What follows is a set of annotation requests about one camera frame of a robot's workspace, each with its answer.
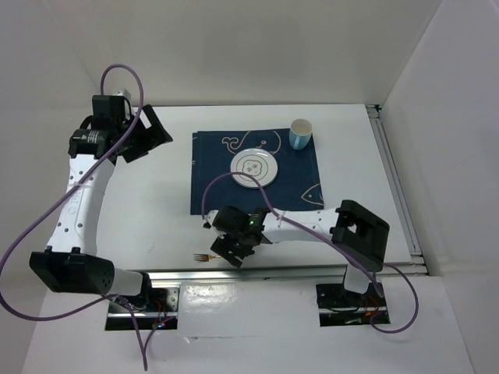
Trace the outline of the white plate teal rim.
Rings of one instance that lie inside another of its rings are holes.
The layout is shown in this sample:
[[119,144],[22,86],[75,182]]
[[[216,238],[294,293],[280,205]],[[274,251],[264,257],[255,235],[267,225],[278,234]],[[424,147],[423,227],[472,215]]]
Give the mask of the white plate teal rim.
[[274,156],[260,148],[238,152],[230,163],[234,181],[242,187],[255,189],[256,179],[263,187],[270,185],[278,176],[278,163]]

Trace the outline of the navy blue fish placemat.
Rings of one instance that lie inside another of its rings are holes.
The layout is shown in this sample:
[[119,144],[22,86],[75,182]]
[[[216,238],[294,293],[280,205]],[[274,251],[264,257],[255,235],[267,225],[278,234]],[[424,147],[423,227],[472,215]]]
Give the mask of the navy blue fish placemat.
[[190,213],[201,214],[207,185],[231,171],[234,156],[247,149],[261,149],[277,161],[277,175],[264,188],[273,207],[308,211],[324,207],[314,141],[294,150],[288,129],[199,131],[192,134]]

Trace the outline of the light blue ceramic mug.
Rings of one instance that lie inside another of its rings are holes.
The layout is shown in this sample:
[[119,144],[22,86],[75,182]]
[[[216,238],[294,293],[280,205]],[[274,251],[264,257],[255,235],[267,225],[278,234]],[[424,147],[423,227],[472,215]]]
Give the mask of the light blue ceramic mug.
[[294,120],[289,129],[289,144],[293,150],[302,150],[310,141],[312,124],[303,118]]

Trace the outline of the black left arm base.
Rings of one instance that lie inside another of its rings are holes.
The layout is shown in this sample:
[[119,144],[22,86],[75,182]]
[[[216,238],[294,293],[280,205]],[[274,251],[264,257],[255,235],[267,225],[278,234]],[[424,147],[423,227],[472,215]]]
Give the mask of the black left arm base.
[[[166,288],[151,288],[147,296],[126,296],[136,318],[139,330],[150,331],[176,330],[178,328],[180,288],[168,285]],[[106,331],[133,330],[132,316],[122,300],[109,303],[105,328]]]

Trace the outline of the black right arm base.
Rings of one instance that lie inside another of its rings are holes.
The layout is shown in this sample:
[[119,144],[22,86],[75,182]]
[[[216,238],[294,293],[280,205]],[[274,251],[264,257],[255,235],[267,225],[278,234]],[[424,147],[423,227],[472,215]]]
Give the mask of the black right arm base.
[[317,284],[317,307],[321,327],[389,324],[386,300],[371,284],[365,294],[347,291],[342,284]]

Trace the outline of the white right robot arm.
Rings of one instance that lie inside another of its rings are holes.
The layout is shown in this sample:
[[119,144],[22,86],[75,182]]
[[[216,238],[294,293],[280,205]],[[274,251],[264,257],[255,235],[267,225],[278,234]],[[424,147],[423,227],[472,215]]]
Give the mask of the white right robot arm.
[[358,305],[370,286],[381,294],[376,274],[384,267],[390,226],[364,206],[343,200],[332,210],[289,211],[257,208],[245,213],[233,206],[212,210],[203,226],[216,233],[211,251],[240,268],[242,260],[261,245],[320,242],[337,250],[348,265],[340,295]]

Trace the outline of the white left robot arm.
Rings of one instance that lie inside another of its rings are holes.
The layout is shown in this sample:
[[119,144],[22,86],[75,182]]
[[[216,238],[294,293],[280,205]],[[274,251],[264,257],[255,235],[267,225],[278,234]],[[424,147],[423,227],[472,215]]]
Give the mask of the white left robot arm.
[[143,311],[154,301],[147,276],[97,256],[97,225],[116,161],[121,157],[130,163],[172,141],[152,106],[143,106],[150,122],[146,127],[133,114],[130,98],[126,90],[93,96],[92,115],[69,140],[67,187],[76,191],[62,204],[45,250],[32,252],[30,268],[53,292],[123,295]]

